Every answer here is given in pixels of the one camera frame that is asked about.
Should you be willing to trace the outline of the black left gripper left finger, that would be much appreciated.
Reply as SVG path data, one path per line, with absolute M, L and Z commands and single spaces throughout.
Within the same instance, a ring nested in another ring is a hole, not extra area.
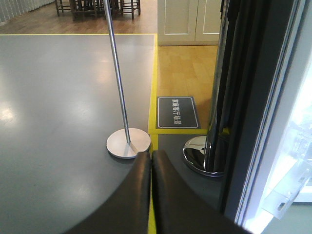
M 151 158 L 138 153 L 113 194 L 67 234 L 146 234 L 150 208 Z

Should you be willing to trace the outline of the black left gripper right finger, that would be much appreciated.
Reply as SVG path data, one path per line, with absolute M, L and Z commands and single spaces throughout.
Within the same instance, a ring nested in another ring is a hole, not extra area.
M 184 181 L 164 150 L 152 153 L 152 199 L 158 234 L 246 234 Z

